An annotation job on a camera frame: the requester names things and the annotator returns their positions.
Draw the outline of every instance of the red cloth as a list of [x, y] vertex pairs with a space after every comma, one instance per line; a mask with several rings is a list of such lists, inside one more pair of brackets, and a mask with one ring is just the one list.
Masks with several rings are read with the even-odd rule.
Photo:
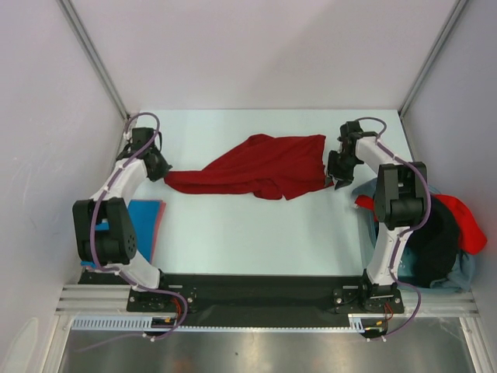
[[[480, 227], [478, 227], [478, 223], [474, 219], [470, 209], [456, 197], [444, 194], [434, 194], [433, 196], [442, 202], [456, 219], [457, 225], [459, 225], [459, 229], [461, 230], [459, 247], [466, 253], [478, 254], [487, 244], [487, 238]], [[374, 200], [371, 197], [358, 196], [356, 204], [374, 211]]]
[[287, 200], [325, 187], [325, 136], [255, 134], [202, 171], [171, 171], [164, 181], [189, 194], [243, 194]]

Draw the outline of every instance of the white enclosure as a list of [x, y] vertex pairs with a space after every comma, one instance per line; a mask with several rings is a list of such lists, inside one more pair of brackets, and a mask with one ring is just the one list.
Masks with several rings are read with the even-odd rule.
[[[337, 145], [333, 136], [341, 121], [359, 114], [383, 117], [391, 124], [385, 143], [405, 159], [412, 155], [426, 162], [429, 182], [460, 197], [489, 238], [478, 257], [474, 293], [495, 349], [495, 14], [492, 0], [3, 1], [0, 371], [40, 371], [50, 338], [61, 331], [53, 333], [61, 289], [78, 276], [71, 207], [102, 186], [124, 115], [143, 110], [160, 113], [164, 154], [175, 169], [200, 169], [262, 132], [326, 134], [326, 159]], [[423, 81], [420, 91], [413, 89]], [[407, 100], [412, 105], [404, 105], [415, 93], [414, 102]], [[399, 118], [397, 111], [408, 107]], [[149, 124], [144, 118], [139, 122]], [[372, 177], [369, 170], [359, 173], [354, 186]], [[311, 193], [263, 204], [252, 195], [191, 199], [163, 183], [145, 182], [136, 197], [165, 200], [158, 245], [185, 247], [182, 253], [160, 249], [155, 265], [162, 269], [208, 273], [217, 266], [214, 272], [228, 272], [234, 257], [225, 248], [237, 238], [245, 245], [241, 249], [259, 245], [255, 254], [265, 255], [274, 236], [237, 232], [228, 220], [239, 209], [255, 214], [257, 207], [265, 209], [266, 226], [279, 219], [279, 228], [288, 229], [283, 245], [291, 255], [301, 255], [306, 243], [320, 251], [286, 267], [278, 267], [283, 252], [272, 253], [258, 267], [245, 252], [232, 273], [348, 275], [363, 269], [361, 252], [352, 250], [345, 259], [336, 253], [341, 246], [347, 252], [348, 246], [362, 249], [370, 243], [350, 210], [350, 191], [325, 199], [330, 214], [341, 214], [341, 221], [325, 215], [322, 199]], [[276, 204], [285, 204], [284, 210]], [[219, 206], [224, 210], [214, 217], [196, 214]], [[314, 219], [322, 234], [311, 237], [300, 227], [290, 215], [293, 207], [306, 214], [302, 219]], [[244, 218], [247, 223], [256, 216]], [[188, 241], [169, 233], [192, 221], [205, 227], [212, 219], [224, 219], [230, 231], [200, 232], [210, 249], [225, 244], [222, 256], [203, 258], [203, 264], [210, 260], [209, 270], [192, 259], [195, 237]], [[342, 232], [351, 225], [353, 230]], [[333, 243], [335, 251], [327, 252], [327, 242], [338, 235], [342, 240]], [[461, 297], [463, 311], [474, 304], [471, 293]], [[407, 302], [415, 304], [413, 297]], [[472, 312], [479, 320], [478, 310]], [[474, 329], [464, 325], [464, 335], [471, 338]], [[478, 348], [468, 349], [477, 360]], [[55, 356], [60, 364], [61, 353]]]
[[471, 3], [405, 118], [431, 182], [463, 200], [488, 237], [473, 292], [497, 347], [497, 2]]
[[75, 0], [131, 112], [398, 109], [455, 0]]
[[32, 320], [20, 365], [3, 366], [31, 372], [77, 273], [71, 205], [111, 170], [122, 123], [56, 2], [2, 2], [0, 30], [0, 361]]

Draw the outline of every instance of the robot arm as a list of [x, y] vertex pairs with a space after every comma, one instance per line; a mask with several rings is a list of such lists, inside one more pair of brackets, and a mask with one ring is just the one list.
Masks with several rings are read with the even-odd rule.
[[[159, 287], [161, 272], [137, 251], [136, 233], [127, 206], [142, 182], [146, 179], [156, 181], [165, 177], [171, 166], [164, 160], [155, 144], [150, 145], [126, 167], [123, 165], [153, 134], [154, 130], [151, 128], [133, 129], [130, 141], [117, 157], [116, 166], [104, 186], [90, 199], [76, 201], [72, 208], [79, 257], [83, 261], [93, 262], [89, 241], [91, 219], [96, 201], [104, 190], [107, 192], [100, 204], [97, 225], [106, 222], [108, 228], [97, 228], [95, 231], [99, 262], [103, 270], [112, 268], [122, 271], [135, 284], [150, 289]], [[111, 184], [110, 181], [119, 171], [119, 177], [112, 188], [107, 190], [106, 186]]]
[[[362, 299], [392, 298], [396, 292], [398, 265], [405, 243], [426, 213], [427, 198], [422, 181], [413, 170], [393, 158], [391, 152], [379, 145], [375, 132], [364, 132], [358, 121], [340, 127], [340, 152], [328, 157], [328, 181], [336, 179], [335, 188], [350, 185], [356, 165], [366, 163], [377, 175], [374, 213], [380, 222], [373, 258], [363, 274]], [[426, 167], [411, 162], [426, 180]]]

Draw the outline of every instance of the purple cable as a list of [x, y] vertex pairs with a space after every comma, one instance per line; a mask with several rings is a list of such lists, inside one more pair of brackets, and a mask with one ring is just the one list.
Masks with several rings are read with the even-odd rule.
[[[124, 126], [124, 132], [128, 132], [131, 123], [135, 119], [137, 119], [138, 117], [142, 117], [144, 115], [148, 115], [148, 116], [153, 117], [155, 119], [155, 121], [157, 122], [157, 127], [155, 128], [154, 134], [152, 135], [152, 137], [150, 138], [150, 140], [148, 140], [137, 152], [135, 152], [123, 164], [122, 168], [119, 168], [112, 175], [112, 177], [110, 178], [109, 182], [106, 184], [106, 188], [104, 188], [104, 190], [100, 194], [99, 198], [97, 199], [97, 201], [95, 203], [95, 207], [93, 209], [92, 221], [91, 221], [91, 224], [90, 224], [90, 251], [91, 251], [91, 254], [92, 254], [93, 263], [95, 264], [97, 270], [101, 270], [102, 272], [114, 272], [114, 271], [118, 271], [119, 275], [128, 284], [130, 284], [132, 287], [140, 288], [141, 290], [150, 291], [150, 292], [153, 292], [153, 293], [171, 295], [173, 297], [177, 297], [183, 303], [184, 309], [183, 309], [182, 316], [181, 316], [180, 320], [170, 330], [168, 330], [166, 333], [162, 334], [161, 336], [152, 337], [153, 340], [163, 340], [172, 331], [178, 329], [182, 325], [183, 321], [185, 321], [186, 313], [188, 311], [188, 303], [186, 302], [186, 299], [180, 293], [176, 293], [174, 291], [161, 290], [161, 289], [151, 289], [151, 288], [147, 288], [145, 286], [141, 286], [139, 284], [133, 284], [133, 281], [128, 276], [126, 276], [125, 274], [122, 274], [120, 272], [119, 268], [117, 268], [117, 267], [103, 268], [102, 265], [99, 262], [99, 258], [97, 256], [97, 254], [96, 254], [96, 245], [95, 245], [96, 219], [97, 219], [98, 214], [99, 214], [100, 205], [102, 204], [103, 199], [105, 198], [105, 196], [108, 193], [107, 191], [110, 190], [110, 188], [116, 182], [116, 180], [119, 178], [120, 174], [124, 171], [124, 169], [126, 169], [126, 167], [128, 165], [130, 165], [131, 162], [133, 162], [142, 152], [144, 152], [145, 149], [148, 148], [155, 141], [155, 139], [158, 136], [158, 132], [159, 132], [159, 129], [160, 129], [160, 126], [161, 126], [161, 122], [160, 122], [160, 120], [158, 119], [158, 117], [155, 114], [149, 113], [149, 112], [138, 113], [138, 114], [133, 115], [132, 117], [130, 117], [130, 119], [128, 119], [128, 121], [126, 122], [126, 124]], [[91, 349], [96, 348], [96, 347], [101, 347], [101, 346], [103, 346], [103, 345], [105, 345], [107, 343], [114, 342], [116, 340], [121, 340], [123, 338], [128, 338], [129, 336], [143, 336], [143, 334], [142, 333], [128, 333], [128, 334], [123, 334], [123, 335], [120, 335], [120, 336], [115, 336], [114, 338], [110, 338], [108, 340], [104, 340], [102, 342], [94, 343], [94, 344], [92, 344], [90, 346], [83, 347], [83, 348], [81, 348], [79, 350], [76, 350], [76, 352], [85, 352], [87, 350], [91, 350]]]
[[423, 175], [420, 173], [420, 171], [414, 167], [411, 163], [409, 162], [406, 162], [405, 160], [397, 157], [389, 148], [387, 148], [386, 146], [384, 146], [383, 144], [381, 144], [380, 142], [380, 137], [381, 135], [387, 130], [387, 124], [384, 122], [384, 120], [381, 120], [379, 118], [375, 118], [375, 117], [362, 117], [362, 118], [359, 118], [359, 119], [356, 119], [357, 121], [360, 121], [360, 120], [375, 120], [376, 122], [380, 122], [383, 124], [383, 130], [380, 131], [380, 133], [376, 136], [376, 145], [378, 146], [378, 148], [380, 148], [383, 152], [385, 152], [386, 154], [388, 154], [390, 157], [392, 157], [392, 159], [394, 159], [395, 161], [397, 162], [400, 162], [402, 165], [404, 166], [407, 166], [410, 168], [411, 171], [414, 172], [414, 174], [419, 178], [419, 180], [421, 180], [421, 184], [422, 184], [422, 187], [425, 191], [425, 195], [426, 195], [426, 212], [425, 212], [425, 216], [423, 217], [423, 219], [420, 221], [419, 224], [415, 225], [414, 227], [411, 227], [411, 228], [408, 228], [404, 231], [401, 232], [401, 234], [399, 235], [399, 239], [397, 240], [397, 242], [395, 243], [395, 246], [394, 246], [394, 252], [392, 253], [391, 255], [391, 258], [390, 258], [390, 263], [388, 265], [388, 269], [390, 270], [390, 275], [391, 275], [391, 278], [395, 281], [395, 283], [398, 285], [398, 286], [404, 286], [404, 287], [407, 287], [407, 288], [411, 288], [413, 291], [416, 292], [416, 294], [418, 295], [418, 302], [416, 304], [416, 307], [414, 308], [414, 311], [412, 312], [411, 316], [407, 319], [406, 322], [404, 322], [402, 325], [400, 325], [397, 329], [395, 330], [392, 330], [391, 332], [387, 333], [386, 335], [387, 336], [391, 336], [393, 334], [396, 334], [398, 331], [400, 331], [401, 329], [404, 329], [412, 320], [414, 320], [414, 318], [416, 317], [416, 315], [418, 314], [419, 312], [419, 308], [421, 307], [421, 291], [419, 291], [419, 289], [414, 286], [414, 285], [411, 285], [411, 284], [407, 284], [405, 282], [402, 282], [400, 281], [394, 274], [394, 263], [395, 263], [395, 259], [397, 258], [397, 254], [398, 254], [398, 250], [400, 248], [400, 245], [401, 245], [401, 240], [400, 238], [403, 236], [403, 235], [406, 235], [407, 233], [409, 232], [414, 232], [414, 231], [417, 231], [418, 229], [420, 229], [422, 226], [424, 226], [424, 224], [426, 224], [426, 222], [428, 221], [429, 219], [429, 215], [431, 213], [431, 210], [432, 210], [432, 200], [431, 200], [431, 196], [429, 194], [429, 188], [428, 188], [428, 183], [426, 182], [425, 178], [423, 177]]

